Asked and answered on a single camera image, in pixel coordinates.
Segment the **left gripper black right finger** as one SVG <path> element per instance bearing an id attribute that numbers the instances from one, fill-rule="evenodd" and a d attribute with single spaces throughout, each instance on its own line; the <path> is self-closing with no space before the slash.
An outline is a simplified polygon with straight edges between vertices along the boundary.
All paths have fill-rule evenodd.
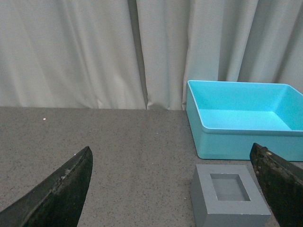
<path id="1" fill-rule="evenodd" d="M 281 227 L 303 225 L 303 170 L 254 143 L 250 151 L 263 195 Z"/>

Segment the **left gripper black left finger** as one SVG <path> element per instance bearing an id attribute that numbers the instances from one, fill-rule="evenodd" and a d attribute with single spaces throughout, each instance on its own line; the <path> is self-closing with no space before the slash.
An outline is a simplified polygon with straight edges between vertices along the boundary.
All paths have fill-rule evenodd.
<path id="1" fill-rule="evenodd" d="M 93 154 L 85 147 L 0 213 L 2 227 L 76 227 L 89 189 Z"/>

